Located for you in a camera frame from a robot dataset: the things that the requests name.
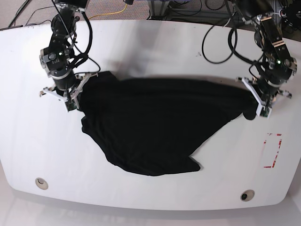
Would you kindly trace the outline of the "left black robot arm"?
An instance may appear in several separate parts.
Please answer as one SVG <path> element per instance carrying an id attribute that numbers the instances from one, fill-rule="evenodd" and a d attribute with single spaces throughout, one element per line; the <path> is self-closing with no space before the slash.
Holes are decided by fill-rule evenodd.
<path id="1" fill-rule="evenodd" d="M 228 35 L 228 45 L 235 56 L 256 67 L 259 78 L 246 81 L 245 86 L 254 93 L 260 105 L 271 108 L 278 94 L 292 97 L 290 93 L 281 91 L 280 87 L 297 72 L 296 59 L 291 57 L 283 41 L 282 32 L 273 20 L 274 10 L 268 1 L 234 0 L 232 4 L 246 21 L 254 25 L 254 40 L 263 52 L 262 59 L 252 61 L 235 50 L 232 45 L 235 29 Z"/>

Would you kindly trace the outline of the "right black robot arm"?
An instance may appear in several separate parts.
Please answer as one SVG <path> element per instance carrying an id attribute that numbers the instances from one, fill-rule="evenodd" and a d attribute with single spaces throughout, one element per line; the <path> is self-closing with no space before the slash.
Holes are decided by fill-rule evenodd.
<path id="1" fill-rule="evenodd" d="M 86 15 L 89 4 L 87 0 L 55 0 L 52 2 L 57 15 L 51 21 L 52 36 L 49 46 L 40 52 L 40 64 L 46 71 L 47 76 L 54 81 L 52 87 L 45 87 L 40 96 L 49 94 L 63 101 L 67 110 L 79 108 L 79 99 L 83 86 L 88 80 L 97 76 L 98 72 L 75 73 L 73 70 L 87 60 L 92 47 L 93 31 L 91 23 Z M 76 46 L 76 23 L 82 14 L 88 25 L 89 39 L 84 52 L 75 54 Z"/>

